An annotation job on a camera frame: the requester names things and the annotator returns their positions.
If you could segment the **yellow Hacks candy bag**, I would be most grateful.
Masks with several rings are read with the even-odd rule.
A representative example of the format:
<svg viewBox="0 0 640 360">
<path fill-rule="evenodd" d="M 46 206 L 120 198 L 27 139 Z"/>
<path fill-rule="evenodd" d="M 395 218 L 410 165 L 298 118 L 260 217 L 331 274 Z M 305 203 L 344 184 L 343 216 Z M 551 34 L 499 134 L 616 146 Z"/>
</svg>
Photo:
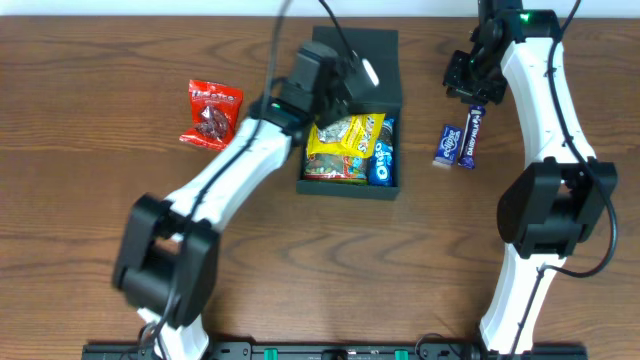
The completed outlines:
<svg viewBox="0 0 640 360">
<path fill-rule="evenodd" d="M 324 129 L 314 125 L 307 142 L 306 155 L 371 157 L 384 119 L 385 113 L 358 114 L 346 116 Z"/>
</svg>

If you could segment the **blue Eclipse mint box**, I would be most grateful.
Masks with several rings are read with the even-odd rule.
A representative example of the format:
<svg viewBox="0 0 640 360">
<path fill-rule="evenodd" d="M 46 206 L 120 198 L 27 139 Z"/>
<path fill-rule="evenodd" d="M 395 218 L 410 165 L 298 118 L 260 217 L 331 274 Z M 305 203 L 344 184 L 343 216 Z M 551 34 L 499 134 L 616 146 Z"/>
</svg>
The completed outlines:
<svg viewBox="0 0 640 360">
<path fill-rule="evenodd" d="M 456 126 L 445 124 L 436 148 L 433 164 L 436 166 L 451 166 L 458 156 L 462 130 Z"/>
</svg>

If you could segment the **Haribo gummy worms bag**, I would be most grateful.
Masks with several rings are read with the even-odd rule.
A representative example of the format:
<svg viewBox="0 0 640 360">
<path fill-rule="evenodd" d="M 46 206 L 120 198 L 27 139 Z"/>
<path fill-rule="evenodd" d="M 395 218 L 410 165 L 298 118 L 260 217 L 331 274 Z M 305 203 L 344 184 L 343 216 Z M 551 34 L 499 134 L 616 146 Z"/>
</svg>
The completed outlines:
<svg viewBox="0 0 640 360">
<path fill-rule="evenodd" d="M 305 180 L 365 184 L 367 169 L 367 161 L 360 157 L 313 154 L 306 159 L 303 178 Z"/>
</svg>

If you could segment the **purple Dairy Milk bar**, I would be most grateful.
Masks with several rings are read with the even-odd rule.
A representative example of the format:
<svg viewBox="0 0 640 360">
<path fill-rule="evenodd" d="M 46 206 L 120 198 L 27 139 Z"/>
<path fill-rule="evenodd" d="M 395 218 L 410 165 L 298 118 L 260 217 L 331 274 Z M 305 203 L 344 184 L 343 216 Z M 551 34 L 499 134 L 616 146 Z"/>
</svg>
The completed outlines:
<svg viewBox="0 0 640 360">
<path fill-rule="evenodd" d="M 466 169 L 475 168 L 475 153 L 486 109 L 481 105 L 471 105 L 466 121 L 464 138 L 458 156 L 458 165 Z"/>
</svg>

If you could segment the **blue Oreo cookie pack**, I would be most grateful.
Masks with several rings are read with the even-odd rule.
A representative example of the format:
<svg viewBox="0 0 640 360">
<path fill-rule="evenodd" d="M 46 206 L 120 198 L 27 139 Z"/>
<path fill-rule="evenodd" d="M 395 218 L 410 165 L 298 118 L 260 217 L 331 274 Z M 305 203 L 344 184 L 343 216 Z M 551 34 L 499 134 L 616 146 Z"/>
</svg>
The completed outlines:
<svg viewBox="0 0 640 360">
<path fill-rule="evenodd" d="M 368 182 L 372 186 L 389 187 L 393 183 L 394 124 L 394 118 L 386 118 L 383 121 L 373 155 L 369 158 Z"/>
</svg>

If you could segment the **red Hacks candy bag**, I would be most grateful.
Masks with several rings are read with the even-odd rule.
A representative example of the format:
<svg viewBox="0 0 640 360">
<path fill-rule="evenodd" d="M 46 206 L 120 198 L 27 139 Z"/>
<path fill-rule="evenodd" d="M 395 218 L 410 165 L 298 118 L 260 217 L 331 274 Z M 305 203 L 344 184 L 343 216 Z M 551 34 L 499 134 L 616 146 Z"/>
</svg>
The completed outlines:
<svg viewBox="0 0 640 360">
<path fill-rule="evenodd" d="M 192 126 L 179 140 L 210 150 L 224 150 L 235 136 L 243 91 L 220 83 L 191 80 L 188 92 Z"/>
</svg>

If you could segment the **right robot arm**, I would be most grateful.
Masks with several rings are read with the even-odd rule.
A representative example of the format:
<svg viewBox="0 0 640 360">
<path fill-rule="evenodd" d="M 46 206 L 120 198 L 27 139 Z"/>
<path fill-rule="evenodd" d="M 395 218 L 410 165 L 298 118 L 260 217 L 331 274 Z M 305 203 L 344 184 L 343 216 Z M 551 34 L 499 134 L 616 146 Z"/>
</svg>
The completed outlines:
<svg viewBox="0 0 640 360">
<path fill-rule="evenodd" d="M 521 175 L 501 196 L 497 227 L 505 245 L 496 290 L 474 341 L 426 343 L 422 357 L 584 359 L 580 344 L 542 343 L 533 330 L 553 278 L 599 218 L 614 218 L 616 167 L 600 161 L 577 118 L 564 71 L 567 22 L 519 1 L 480 0 L 472 50 L 453 54 L 447 94 L 470 107 L 461 166 L 477 147 L 480 108 L 511 92 L 525 149 Z"/>
</svg>

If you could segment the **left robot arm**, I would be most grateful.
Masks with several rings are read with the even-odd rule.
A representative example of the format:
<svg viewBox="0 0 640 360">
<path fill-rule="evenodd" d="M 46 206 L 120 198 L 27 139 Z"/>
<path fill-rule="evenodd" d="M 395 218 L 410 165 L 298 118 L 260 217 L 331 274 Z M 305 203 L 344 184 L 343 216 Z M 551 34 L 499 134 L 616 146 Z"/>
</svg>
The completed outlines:
<svg viewBox="0 0 640 360">
<path fill-rule="evenodd" d="M 129 358 L 205 355 L 201 313 L 215 286 L 222 232 L 311 127 L 346 117 L 350 103 L 379 84 L 366 58 L 315 41 L 299 48 L 289 76 L 267 72 L 230 144 L 181 188 L 163 199 L 145 194 L 131 208 L 112 275 L 145 321 L 137 349 L 124 353 Z"/>
</svg>

